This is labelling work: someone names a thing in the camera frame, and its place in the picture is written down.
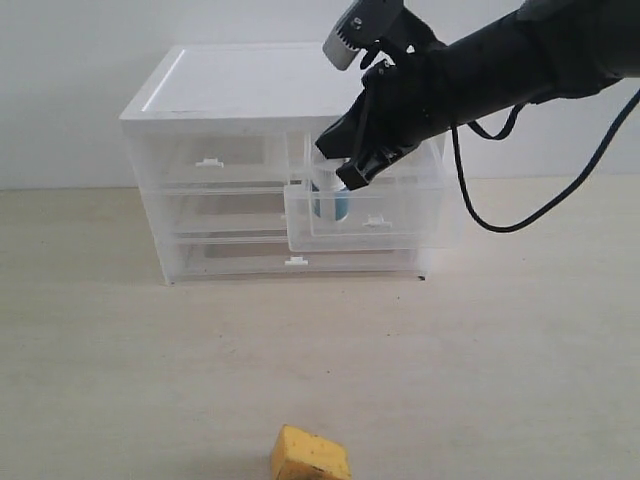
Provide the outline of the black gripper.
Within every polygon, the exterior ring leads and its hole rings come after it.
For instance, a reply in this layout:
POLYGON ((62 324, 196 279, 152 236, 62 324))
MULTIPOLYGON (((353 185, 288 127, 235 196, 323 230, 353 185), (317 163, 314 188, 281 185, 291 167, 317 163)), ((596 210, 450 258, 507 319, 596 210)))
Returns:
POLYGON ((336 170, 349 191, 369 186, 424 140, 417 128, 431 118, 426 112, 427 55, 444 47, 435 37, 344 40, 345 67, 359 51, 366 52, 361 62, 363 90, 315 146, 327 160, 351 158, 336 170))

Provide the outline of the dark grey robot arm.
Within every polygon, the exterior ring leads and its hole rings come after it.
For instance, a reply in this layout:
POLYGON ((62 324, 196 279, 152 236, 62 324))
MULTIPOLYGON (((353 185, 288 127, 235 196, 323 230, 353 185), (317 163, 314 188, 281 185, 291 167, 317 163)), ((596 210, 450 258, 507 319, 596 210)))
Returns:
POLYGON ((401 1, 357 1, 323 51, 359 60, 363 89, 316 140, 350 190, 368 186, 420 144, 498 111, 600 93, 639 73, 635 1, 527 1, 453 42, 401 1))

